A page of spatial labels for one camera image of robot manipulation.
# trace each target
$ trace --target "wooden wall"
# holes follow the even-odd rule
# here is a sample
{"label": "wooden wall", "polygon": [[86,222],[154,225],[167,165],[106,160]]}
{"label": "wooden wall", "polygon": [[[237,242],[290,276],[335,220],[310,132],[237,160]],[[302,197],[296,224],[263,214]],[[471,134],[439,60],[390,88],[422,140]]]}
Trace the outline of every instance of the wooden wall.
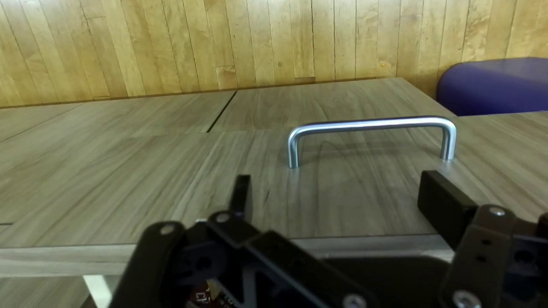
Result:
{"label": "wooden wall", "polygon": [[0,106],[548,56],[546,0],[0,0]]}

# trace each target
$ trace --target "purple chair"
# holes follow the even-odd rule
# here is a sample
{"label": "purple chair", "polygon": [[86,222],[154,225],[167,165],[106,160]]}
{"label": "purple chair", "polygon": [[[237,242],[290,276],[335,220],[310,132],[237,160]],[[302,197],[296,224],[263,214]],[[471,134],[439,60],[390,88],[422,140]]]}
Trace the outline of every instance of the purple chair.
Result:
{"label": "purple chair", "polygon": [[440,79],[437,101],[458,116],[548,110],[548,59],[457,64]]}

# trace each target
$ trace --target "screw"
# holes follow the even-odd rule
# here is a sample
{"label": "screw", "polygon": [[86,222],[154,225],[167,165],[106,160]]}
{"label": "screw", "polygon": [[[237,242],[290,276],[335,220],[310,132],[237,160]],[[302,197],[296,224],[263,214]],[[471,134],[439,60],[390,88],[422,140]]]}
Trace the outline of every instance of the screw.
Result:
{"label": "screw", "polygon": [[227,222],[229,219],[230,219],[230,215],[229,215],[227,212],[220,213],[220,214],[217,215],[217,217],[215,218],[215,220],[216,220],[218,223],[225,223],[225,222]]}
{"label": "screw", "polygon": [[465,290],[455,291],[453,293],[453,302],[457,308],[481,308],[480,299]]}
{"label": "screw", "polygon": [[491,213],[493,213],[497,216],[504,216],[504,214],[506,214],[506,212],[503,209],[498,208],[498,207],[490,207],[489,212],[491,212]]}
{"label": "screw", "polygon": [[367,308],[366,300],[358,294],[348,294],[342,300],[344,308]]}
{"label": "screw", "polygon": [[160,234],[161,234],[161,235],[168,235],[168,234],[170,234],[171,232],[173,232],[174,230],[175,230],[175,226],[173,226],[172,224],[164,225],[164,226],[160,229]]}

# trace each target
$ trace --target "table leg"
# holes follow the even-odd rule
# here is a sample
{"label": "table leg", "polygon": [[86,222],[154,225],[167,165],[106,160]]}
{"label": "table leg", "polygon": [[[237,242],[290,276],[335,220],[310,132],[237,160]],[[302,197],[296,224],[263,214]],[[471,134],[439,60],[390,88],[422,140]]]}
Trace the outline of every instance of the table leg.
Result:
{"label": "table leg", "polygon": [[86,286],[97,308],[108,308],[120,276],[84,275]]}

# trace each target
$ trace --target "metal handle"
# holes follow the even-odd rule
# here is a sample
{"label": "metal handle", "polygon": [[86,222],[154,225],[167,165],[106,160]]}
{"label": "metal handle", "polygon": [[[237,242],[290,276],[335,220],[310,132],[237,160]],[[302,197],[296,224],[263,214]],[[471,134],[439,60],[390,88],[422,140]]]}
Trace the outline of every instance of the metal handle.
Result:
{"label": "metal handle", "polygon": [[358,130],[411,128],[411,127],[440,127],[443,129],[441,159],[450,161],[455,157],[456,126],[451,120],[444,117],[423,116],[406,118],[386,118],[359,121],[337,121],[309,123],[296,127],[287,139],[289,167],[299,167],[299,138],[306,135],[337,132],[354,132]]}

